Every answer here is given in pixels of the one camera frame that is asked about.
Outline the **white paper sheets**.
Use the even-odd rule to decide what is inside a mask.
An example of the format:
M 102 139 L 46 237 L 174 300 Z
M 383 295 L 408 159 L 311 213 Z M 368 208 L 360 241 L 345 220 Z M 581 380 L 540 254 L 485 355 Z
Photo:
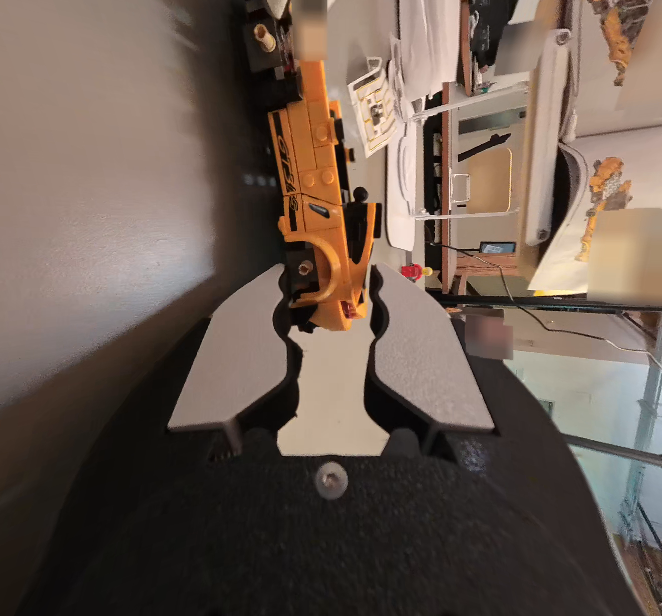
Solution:
M 461 0 L 399 0 L 406 98 L 433 97 L 457 74 Z

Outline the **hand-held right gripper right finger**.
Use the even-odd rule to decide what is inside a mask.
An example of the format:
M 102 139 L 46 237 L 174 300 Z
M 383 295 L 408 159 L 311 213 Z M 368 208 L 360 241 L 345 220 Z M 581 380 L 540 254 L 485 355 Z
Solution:
M 371 267 L 366 377 L 387 402 L 451 431 L 493 431 L 450 315 L 413 282 L 384 263 Z

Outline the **white rounded base board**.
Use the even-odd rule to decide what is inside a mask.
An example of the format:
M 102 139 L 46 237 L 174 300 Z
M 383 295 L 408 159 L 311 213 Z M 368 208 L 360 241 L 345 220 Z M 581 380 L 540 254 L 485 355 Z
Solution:
M 412 251 L 417 211 L 417 128 L 396 120 L 387 145 L 386 232 L 393 248 Z

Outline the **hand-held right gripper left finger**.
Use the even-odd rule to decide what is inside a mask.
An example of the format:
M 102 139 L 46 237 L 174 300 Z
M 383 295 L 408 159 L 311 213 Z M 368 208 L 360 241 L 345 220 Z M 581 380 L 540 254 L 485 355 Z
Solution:
M 286 342 L 273 318 L 284 299 L 276 264 L 228 297 L 211 315 L 175 404 L 168 430 L 221 430 L 241 452 L 240 418 L 287 373 Z

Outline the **lego instruction booklet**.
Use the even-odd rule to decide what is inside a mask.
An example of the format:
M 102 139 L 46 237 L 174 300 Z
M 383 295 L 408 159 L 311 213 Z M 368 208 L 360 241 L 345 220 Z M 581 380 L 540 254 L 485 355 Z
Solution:
M 573 0 L 551 237 L 529 288 L 661 300 L 661 0 Z

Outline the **white book stand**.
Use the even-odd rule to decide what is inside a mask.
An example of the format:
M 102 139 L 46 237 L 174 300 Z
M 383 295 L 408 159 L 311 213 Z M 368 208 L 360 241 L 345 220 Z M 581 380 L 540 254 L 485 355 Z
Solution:
M 553 189 L 561 138 L 561 112 L 569 73 L 571 31 L 547 33 L 537 66 L 532 134 L 524 159 L 524 184 L 514 191 L 512 150 L 508 138 L 493 135 L 488 142 L 458 155 L 459 172 L 449 174 L 451 205 L 465 205 L 460 215 L 409 212 L 417 221 L 492 218 L 520 215 L 522 241 L 539 246 L 551 236 Z

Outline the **orange lego car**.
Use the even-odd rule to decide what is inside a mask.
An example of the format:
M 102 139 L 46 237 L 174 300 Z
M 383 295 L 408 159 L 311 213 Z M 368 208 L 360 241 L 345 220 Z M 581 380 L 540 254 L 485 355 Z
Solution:
M 354 154 L 345 147 L 342 111 L 328 96 L 322 61 L 294 58 L 290 17 L 273 18 L 259 0 L 247 2 L 247 10 L 244 45 L 283 194 L 278 228 L 291 317 L 308 333 L 348 331 L 368 314 L 368 269 L 383 208 L 365 188 L 350 190 Z

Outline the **white sticker sheet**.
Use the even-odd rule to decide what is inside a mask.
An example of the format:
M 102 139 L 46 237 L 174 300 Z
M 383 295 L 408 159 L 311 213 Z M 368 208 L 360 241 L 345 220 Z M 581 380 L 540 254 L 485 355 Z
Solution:
M 394 95 L 383 60 L 366 58 L 366 72 L 348 83 L 348 93 L 366 158 L 384 149 L 397 129 Z

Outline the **black metal pole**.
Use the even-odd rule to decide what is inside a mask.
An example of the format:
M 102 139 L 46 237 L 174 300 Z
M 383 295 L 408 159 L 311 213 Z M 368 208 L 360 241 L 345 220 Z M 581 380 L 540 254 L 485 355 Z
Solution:
M 582 312 L 590 314 L 614 314 L 644 312 L 661 313 L 660 306 L 612 304 L 587 300 L 586 298 L 567 297 L 513 297 L 484 295 L 454 295 L 438 289 L 426 289 L 426 293 L 446 308 L 491 307 L 520 308 L 547 312 Z

